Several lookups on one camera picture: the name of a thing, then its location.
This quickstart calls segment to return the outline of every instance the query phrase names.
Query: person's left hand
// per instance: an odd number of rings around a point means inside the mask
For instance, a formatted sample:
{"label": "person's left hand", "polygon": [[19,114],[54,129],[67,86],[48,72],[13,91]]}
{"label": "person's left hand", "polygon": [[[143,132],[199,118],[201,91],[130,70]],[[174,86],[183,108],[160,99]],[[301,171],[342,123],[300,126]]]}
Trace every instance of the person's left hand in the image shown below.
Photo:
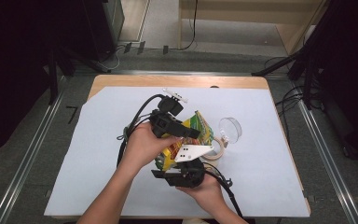
{"label": "person's left hand", "polygon": [[128,163],[139,171],[155,159],[162,149],[179,140],[174,136],[157,138],[152,132],[151,123],[142,123],[131,134],[121,163]]}

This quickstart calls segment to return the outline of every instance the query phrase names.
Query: person's right hand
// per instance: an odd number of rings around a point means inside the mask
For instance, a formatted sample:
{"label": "person's right hand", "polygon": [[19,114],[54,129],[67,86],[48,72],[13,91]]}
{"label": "person's right hand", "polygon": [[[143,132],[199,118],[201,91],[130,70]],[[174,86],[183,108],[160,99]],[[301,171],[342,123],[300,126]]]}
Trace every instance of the person's right hand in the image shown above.
{"label": "person's right hand", "polygon": [[193,197],[197,204],[213,217],[219,210],[227,208],[219,182],[210,175],[206,174],[202,183],[193,189],[176,188]]}
{"label": "person's right hand", "polygon": [[205,212],[221,224],[247,223],[227,206],[219,182],[210,175],[206,174],[202,183],[193,189],[176,188],[193,197]]}

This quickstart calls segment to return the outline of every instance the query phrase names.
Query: white cable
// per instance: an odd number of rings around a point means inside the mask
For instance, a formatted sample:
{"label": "white cable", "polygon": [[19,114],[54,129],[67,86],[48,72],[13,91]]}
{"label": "white cable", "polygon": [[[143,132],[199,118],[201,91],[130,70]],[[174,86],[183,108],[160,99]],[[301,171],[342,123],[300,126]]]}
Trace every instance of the white cable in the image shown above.
{"label": "white cable", "polygon": [[115,67],[110,68],[110,67],[106,67],[105,65],[103,65],[103,64],[101,64],[101,63],[98,63],[98,64],[99,64],[100,66],[106,68],[107,70],[114,70],[114,69],[118,68],[118,66],[120,65],[120,59],[118,58],[117,54],[118,54],[118,52],[119,52],[121,49],[116,50],[117,64],[116,64]]}

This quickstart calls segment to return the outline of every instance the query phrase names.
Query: table surface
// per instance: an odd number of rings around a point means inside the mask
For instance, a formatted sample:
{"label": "table surface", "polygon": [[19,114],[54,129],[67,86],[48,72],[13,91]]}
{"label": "table surface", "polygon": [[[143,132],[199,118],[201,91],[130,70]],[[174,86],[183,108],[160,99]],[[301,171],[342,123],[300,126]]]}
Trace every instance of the table surface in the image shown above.
{"label": "table surface", "polygon": [[[144,98],[163,93],[156,92],[161,91],[161,87],[173,88],[193,102],[184,105],[181,114],[185,118],[201,108],[201,114],[212,122],[213,130],[217,129],[215,123],[225,115],[245,124],[242,126],[244,137],[227,147],[218,168],[226,177],[232,177],[231,189],[246,217],[310,215],[264,78],[100,75],[95,78],[89,100],[82,108],[45,216],[81,216],[115,170],[120,143],[115,135],[112,137],[112,130],[122,132]],[[226,106],[216,110],[216,104]],[[151,169],[156,169],[152,163],[135,178],[123,217],[209,217],[191,198],[169,187],[164,180],[152,177]],[[232,207],[226,194],[225,199]]]}

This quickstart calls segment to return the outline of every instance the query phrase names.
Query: tripod leg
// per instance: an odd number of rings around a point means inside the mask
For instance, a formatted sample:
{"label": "tripod leg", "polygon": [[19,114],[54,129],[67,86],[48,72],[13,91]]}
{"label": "tripod leg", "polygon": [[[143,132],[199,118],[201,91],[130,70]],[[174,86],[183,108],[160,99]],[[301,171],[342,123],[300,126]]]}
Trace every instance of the tripod leg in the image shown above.
{"label": "tripod leg", "polygon": [[57,83],[57,67],[54,59],[54,49],[51,49],[48,53],[48,77],[50,79],[50,101],[51,105],[58,95],[58,83]]}
{"label": "tripod leg", "polygon": [[79,60],[81,63],[85,64],[86,66],[94,69],[96,72],[101,72],[101,73],[105,73],[105,71],[98,67],[96,64],[90,62],[88,59],[83,58],[82,56],[78,55],[77,53],[71,51],[68,48],[63,48],[62,49],[63,52],[65,52],[66,54],[68,54],[70,57]]}
{"label": "tripod leg", "polygon": [[302,50],[297,51],[296,53],[288,56],[287,58],[278,61],[277,63],[273,64],[272,66],[265,68],[259,72],[255,72],[252,73],[252,77],[264,77],[266,75],[268,75],[269,73],[277,70],[280,67],[283,67],[285,65],[287,65],[288,63],[294,61],[295,59],[297,59],[298,57],[300,57],[302,55]]}
{"label": "tripod leg", "polygon": [[304,81],[304,104],[308,110],[311,110],[310,89],[311,89],[311,85],[312,85],[314,70],[315,70],[315,63],[313,61],[313,58],[310,57],[308,59],[308,66],[307,66],[307,70],[305,72],[305,81]]}

